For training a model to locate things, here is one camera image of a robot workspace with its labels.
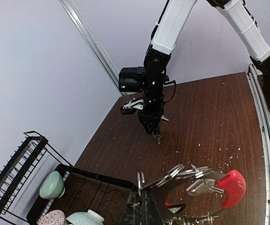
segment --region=white patterned bowl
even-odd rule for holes
[[[75,212],[67,217],[73,225],[103,225],[104,218],[92,210],[88,212]]]
[[[38,223],[38,225],[67,225],[64,212],[61,210],[50,211]]]

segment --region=black cable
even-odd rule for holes
[[[166,83],[166,85],[169,85],[169,84],[172,84],[172,83],[174,84],[174,90],[173,90],[172,97],[168,101],[164,102],[164,104],[170,102],[173,99],[173,97],[174,97],[174,95],[176,93],[176,89],[177,89],[177,83],[176,83],[176,81],[168,82],[168,83]]]
[[[168,6],[169,1],[170,1],[170,0],[167,0],[166,4],[165,4],[165,6],[164,6],[164,9],[163,9],[163,11],[162,11],[162,13],[161,13],[161,16],[160,16],[160,18],[159,18],[158,23],[160,23],[160,22],[161,22],[162,17],[163,17],[163,15],[164,15],[164,12],[165,12],[165,10],[166,10],[167,6]]]

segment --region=white robot arm segment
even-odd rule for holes
[[[270,56],[270,47],[262,37],[255,19],[253,19],[242,5],[241,0],[230,0],[224,9],[216,9],[233,26],[250,54],[257,61],[263,62]]]
[[[170,55],[197,0],[170,0],[151,41],[153,49]]]

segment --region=ceramic bowl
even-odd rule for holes
[[[61,210],[50,211],[38,223],[38,225],[67,225],[64,212]]]
[[[64,195],[63,179],[58,171],[50,173],[43,181],[39,196],[44,199],[60,198]]]
[[[73,225],[103,225],[104,220],[104,218],[92,210],[75,212],[67,217],[67,221]]]

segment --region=key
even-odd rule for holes
[[[211,192],[216,192],[216,193],[219,193],[219,194],[223,194],[225,192],[225,190],[219,188],[219,187],[216,187],[216,186],[212,186],[209,191]]]
[[[191,165],[191,167],[192,167],[195,171],[197,171],[197,172],[200,171],[195,165],[193,165],[193,164],[190,164],[190,165]]]
[[[169,121],[169,119],[167,119],[164,115],[161,116],[161,120],[164,120],[164,121]]]
[[[152,133],[152,135],[153,135],[154,138],[157,138],[158,144],[160,144],[160,137],[161,137],[160,131],[155,130],[155,131]]]
[[[215,180],[210,179],[200,179],[196,180],[192,185],[190,185],[186,191],[191,196],[198,196],[200,194],[205,194],[209,192],[210,188],[215,184]]]

